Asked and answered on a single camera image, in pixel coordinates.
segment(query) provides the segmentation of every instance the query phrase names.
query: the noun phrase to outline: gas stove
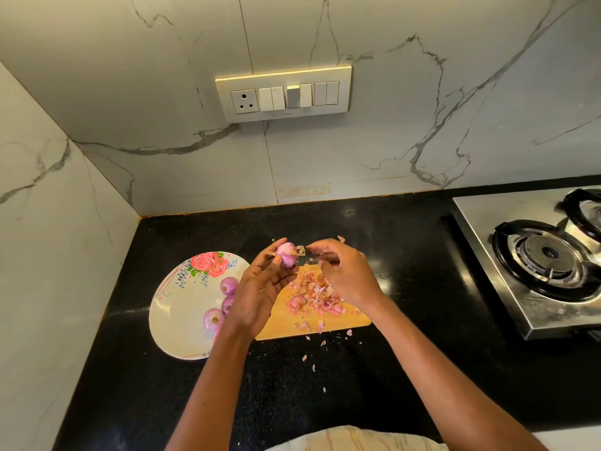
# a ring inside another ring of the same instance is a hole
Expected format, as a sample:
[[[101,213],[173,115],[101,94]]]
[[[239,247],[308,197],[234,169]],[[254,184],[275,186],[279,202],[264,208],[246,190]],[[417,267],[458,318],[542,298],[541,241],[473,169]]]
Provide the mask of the gas stove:
[[[454,201],[455,219],[524,339],[601,329],[601,186]]]

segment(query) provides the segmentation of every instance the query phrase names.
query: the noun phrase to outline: wooden cutting board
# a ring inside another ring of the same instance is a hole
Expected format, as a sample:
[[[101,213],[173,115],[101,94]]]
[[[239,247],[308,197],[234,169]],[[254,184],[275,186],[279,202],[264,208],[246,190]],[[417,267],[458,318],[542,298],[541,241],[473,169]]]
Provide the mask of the wooden cutting board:
[[[310,271],[315,272],[317,277],[321,273],[319,266],[300,266],[299,275],[293,284],[299,284],[301,276]],[[269,340],[277,339],[279,337],[291,337],[294,335],[305,335],[317,333],[317,322],[323,320],[325,327],[324,332],[336,331],[338,329],[350,329],[357,328],[360,326],[367,326],[372,321],[367,318],[365,313],[356,315],[353,313],[355,307],[349,303],[341,302],[342,308],[347,309],[346,313],[341,313],[338,316],[324,313],[323,316],[319,316],[316,311],[312,310],[310,306],[305,305],[304,309],[311,310],[311,314],[305,315],[304,313],[298,313],[292,315],[290,309],[286,306],[286,303],[296,294],[296,290],[288,285],[286,288],[281,290],[278,297],[275,299],[274,308],[271,311],[271,317],[267,320],[267,324],[257,336],[257,340]],[[306,321],[311,328],[311,331],[307,331],[305,328],[295,328],[296,325],[300,325],[301,322]]]

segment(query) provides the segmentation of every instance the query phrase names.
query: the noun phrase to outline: purple onion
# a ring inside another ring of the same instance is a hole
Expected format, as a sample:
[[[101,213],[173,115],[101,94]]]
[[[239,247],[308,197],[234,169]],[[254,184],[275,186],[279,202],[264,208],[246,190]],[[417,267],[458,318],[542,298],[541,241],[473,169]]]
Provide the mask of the purple onion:
[[[203,324],[207,331],[216,333],[223,326],[225,315],[218,308],[208,309],[203,316]]]
[[[228,316],[232,305],[234,305],[234,295],[229,295],[221,303],[221,311],[225,316]]]
[[[238,289],[238,280],[234,277],[225,277],[219,284],[219,287],[223,294],[231,296]]]
[[[281,255],[282,266],[287,269],[294,267],[298,252],[296,251],[296,245],[292,242],[285,242],[275,250],[276,255]]]

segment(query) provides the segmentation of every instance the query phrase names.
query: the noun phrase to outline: forearm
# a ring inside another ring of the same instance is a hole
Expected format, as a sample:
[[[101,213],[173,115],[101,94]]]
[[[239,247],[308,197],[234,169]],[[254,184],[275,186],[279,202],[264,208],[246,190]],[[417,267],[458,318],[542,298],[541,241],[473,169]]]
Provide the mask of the forearm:
[[[165,451],[227,450],[250,339],[226,320]]]
[[[490,400],[388,298],[365,310],[386,337],[451,450],[545,450]]]

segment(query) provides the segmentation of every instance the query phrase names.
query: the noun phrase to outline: plate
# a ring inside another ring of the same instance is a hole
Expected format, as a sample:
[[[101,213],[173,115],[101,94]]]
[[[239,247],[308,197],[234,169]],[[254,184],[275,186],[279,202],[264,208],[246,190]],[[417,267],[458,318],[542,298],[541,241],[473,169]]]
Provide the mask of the plate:
[[[200,253],[185,260],[161,282],[150,304],[148,322],[156,344],[170,356],[194,360],[208,357],[215,333],[203,325],[210,308],[221,308],[225,277],[238,281],[249,264],[225,251]]]

